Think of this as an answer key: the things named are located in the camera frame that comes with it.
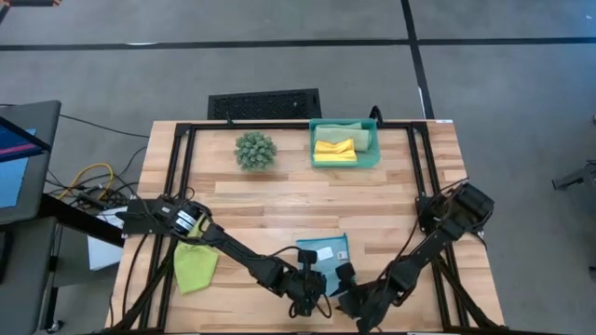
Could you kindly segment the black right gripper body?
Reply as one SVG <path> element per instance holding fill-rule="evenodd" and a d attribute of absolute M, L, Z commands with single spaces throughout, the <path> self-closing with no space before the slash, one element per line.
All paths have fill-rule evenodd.
<path fill-rule="evenodd" d="M 375 279 L 357 285 L 355 282 L 356 272 L 351 262 L 340 265 L 335 272 L 345 286 L 345 291 L 337 297 L 350 298 L 350 313 L 346 315 L 356 321 L 359 333 L 369 333 L 379 323 L 378 303 L 385 293 L 386 280 L 384 278 Z"/>

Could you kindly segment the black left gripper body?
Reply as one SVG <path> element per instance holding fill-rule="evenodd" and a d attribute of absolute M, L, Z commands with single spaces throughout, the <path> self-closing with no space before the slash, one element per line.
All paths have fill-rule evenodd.
<path fill-rule="evenodd" d="M 299 248 L 297 260 L 303 267 L 285 273 L 285 294 L 291 300 L 290 318 L 309 317 L 314 309 L 319 309 L 318 300 L 325 293 L 326 279 L 321 272 L 311 269 L 317 259 L 316 251 Z"/>

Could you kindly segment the light blue microfiber towel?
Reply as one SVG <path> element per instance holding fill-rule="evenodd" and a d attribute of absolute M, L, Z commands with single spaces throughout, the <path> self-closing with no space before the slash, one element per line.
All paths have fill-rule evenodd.
<path fill-rule="evenodd" d="M 332 286 L 333 291 L 335 291 L 340 283 L 340 279 L 335 272 L 335 269 L 344 263 L 350 262 L 350 251 L 349 251 L 349 244 L 347 239 L 347 234 L 342 234 L 335 237 L 322 237 L 322 238 L 312 238 L 312 239 L 298 239 L 296 241 L 296 246 L 301 249 L 306 250 L 314 250 L 317 252 L 320 248 L 331 247 L 333 251 L 333 258 L 328 259 L 325 261 L 317 260 L 311 268 L 314 271 L 318 271 L 323 273 L 324 275 L 327 273 L 332 274 L 332 282 L 330 284 L 326 284 L 326 287 Z M 347 253 L 348 258 L 346 260 L 339 260 L 337 254 L 340 251 L 344 251 Z"/>

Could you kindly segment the yellow microfiber towel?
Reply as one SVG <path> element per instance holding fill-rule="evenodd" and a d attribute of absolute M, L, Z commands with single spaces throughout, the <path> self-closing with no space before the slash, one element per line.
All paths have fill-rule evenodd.
<path fill-rule="evenodd" d="M 313 159 L 316 162 L 356 162 L 358 160 L 352 139 L 337 143 L 317 141 Z"/>

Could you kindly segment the pale green microfiber towel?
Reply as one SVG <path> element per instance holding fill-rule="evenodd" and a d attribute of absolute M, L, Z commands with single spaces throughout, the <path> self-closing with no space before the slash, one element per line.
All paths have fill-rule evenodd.
<path fill-rule="evenodd" d="M 373 142 L 371 131 L 361 122 L 352 124 L 319 124 L 314 129 L 314 140 L 336 144 L 352 139 L 357 152 L 365 152 Z"/>

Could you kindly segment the lime green microfiber towel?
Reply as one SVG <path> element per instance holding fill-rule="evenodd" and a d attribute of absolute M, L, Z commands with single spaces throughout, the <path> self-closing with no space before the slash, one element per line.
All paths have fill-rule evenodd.
<path fill-rule="evenodd" d="M 209 246 L 179 242 L 174 251 L 174 273 L 183 294 L 207 288 L 214 276 L 220 254 Z"/>

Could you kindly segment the teal plastic basket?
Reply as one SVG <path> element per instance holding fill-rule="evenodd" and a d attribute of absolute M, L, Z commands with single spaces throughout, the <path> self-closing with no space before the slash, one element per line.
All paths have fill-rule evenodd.
<path fill-rule="evenodd" d="M 352 124 L 361 122 L 363 126 L 369 129 L 372 133 L 372 144 L 365 152 L 357 152 L 358 160 L 356 162 L 316 162 L 313 159 L 314 147 L 316 141 L 314 140 L 314 129 L 319 124 Z M 373 168 L 381 159 L 380 144 L 378 138 L 378 127 L 376 121 L 370 118 L 347 118 L 347 119 L 322 119 L 313 118 L 308 125 L 310 135 L 310 156 L 311 165 L 313 168 Z"/>

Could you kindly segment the potted artificial green plant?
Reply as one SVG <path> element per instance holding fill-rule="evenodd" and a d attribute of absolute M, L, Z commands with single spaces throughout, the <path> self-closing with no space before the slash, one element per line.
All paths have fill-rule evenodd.
<path fill-rule="evenodd" d="M 234 154 L 241 170 L 265 172 L 275 165 L 277 151 L 271 137 L 252 131 L 236 138 Z"/>

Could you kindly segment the white paper sheet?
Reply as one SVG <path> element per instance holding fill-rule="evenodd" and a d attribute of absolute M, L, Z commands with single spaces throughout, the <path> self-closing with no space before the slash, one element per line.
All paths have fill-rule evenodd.
<path fill-rule="evenodd" d="M 97 214 L 96 217 L 122 230 L 124 222 L 116 214 L 126 212 L 127 209 L 127 207 L 107 209 Z M 100 269 L 119 263 L 122 252 L 122 247 L 117 247 L 95 237 L 88 236 L 88 265 L 91 271 L 99 271 Z"/>

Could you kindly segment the black desk bar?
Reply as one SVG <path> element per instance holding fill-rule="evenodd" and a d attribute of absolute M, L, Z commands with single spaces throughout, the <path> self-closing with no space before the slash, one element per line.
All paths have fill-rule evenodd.
<path fill-rule="evenodd" d="M 38 215 L 40 217 L 53 217 L 68 228 L 113 246 L 122 248 L 125 244 L 120 228 L 82 210 L 73 208 L 51 195 L 42 195 Z"/>

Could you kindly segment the black stand foot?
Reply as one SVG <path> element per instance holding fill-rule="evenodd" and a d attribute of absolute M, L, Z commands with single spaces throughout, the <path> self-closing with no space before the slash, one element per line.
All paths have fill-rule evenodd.
<path fill-rule="evenodd" d="M 588 160 L 583 167 L 553 179 L 551 183 L 553 189 L 557 191 L 567 190 L 572 185 L 583 184 L 589 194 L 596 197 L 596 160 Z"/>

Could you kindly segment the grey computer monitor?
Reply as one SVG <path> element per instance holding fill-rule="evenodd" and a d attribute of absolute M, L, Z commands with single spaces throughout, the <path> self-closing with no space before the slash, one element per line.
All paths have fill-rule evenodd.
<path fill-rule="evenodd" d="M 23 129 L 34 128 L 35 136 L 52 145 L 55 140 L 61 103 L 47 100 L 0 108 L 0 116 Z M 33 156 L 24 170 L 15 207 L 0 208 L 0 225 L 36 217 L 42 200 L 51 153 Z"/>

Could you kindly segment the black bar with orange ends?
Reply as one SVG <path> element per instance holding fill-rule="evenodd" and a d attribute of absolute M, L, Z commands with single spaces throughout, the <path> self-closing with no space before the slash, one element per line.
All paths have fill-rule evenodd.
<path fill-rule="evenodd" d="M 0 0 L 0 7 L 56 7 L 62 0 Z"/>

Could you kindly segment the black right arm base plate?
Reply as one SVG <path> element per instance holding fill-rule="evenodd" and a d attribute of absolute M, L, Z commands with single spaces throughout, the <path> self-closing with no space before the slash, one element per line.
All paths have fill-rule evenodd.
<path fill-rule="evenodd" d="M 420 198 L 417 206 L 420 225 L 428 232 L 446 223 L 454 223 L 463 232 L 479 231 L 492 214 L 489 208 L 472 205 L 459 196 Z"/>

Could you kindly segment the black aluminium table frame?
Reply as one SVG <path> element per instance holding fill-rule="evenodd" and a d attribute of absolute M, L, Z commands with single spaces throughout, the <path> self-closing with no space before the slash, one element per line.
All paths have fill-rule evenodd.
<path fill-rule="evenodd" d="M 433 232 L 418 221 L 420 198 L 471 184 L 452 123 L 375 121 L 381 159 L 372 168 L 312 167 L 307 120 L 157 121 L 133 200 L 166 195 L 197 201 L 226 233 L 263 255 L 296 246 L 298 239 L 347 234 L 355 282 L 364 284 Z M 278 148 L 268 171 L 243 171 L 237 164 L 236 138 L 252 131 L 271 137 Z M 507 327 L 477 232 L 464 234 L 441 256 L 494 328 L 474 321 L 431 262 L 409 297 L 391 305 L 370 333 L 504 335 Z M 113 313 L 95 335 L 360 335 L 356 321 L 336 309 L 337 296 L 318 301 L 323 311 L 332 311 L 329 318 L 318 310 L 290 318 L 288 297 L 261 287 L 247 268 L 216 248 L 220 256 L 210 285 L 183 295 L 173 265 L 181 241 L 170 234 L 125 237 Z"/>

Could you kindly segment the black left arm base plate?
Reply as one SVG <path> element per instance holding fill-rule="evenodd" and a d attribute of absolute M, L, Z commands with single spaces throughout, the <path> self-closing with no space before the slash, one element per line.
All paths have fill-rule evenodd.
<path fill-rule="evenodd" d="M 178 215 L 180 201 L 160 196 L 157 199 L 131 200 L 128 209 L 116 216 L 124 222 L 123 232 L 128 235 L 168 235 L 172 232 L 186 236 L 187 224 Z"/>

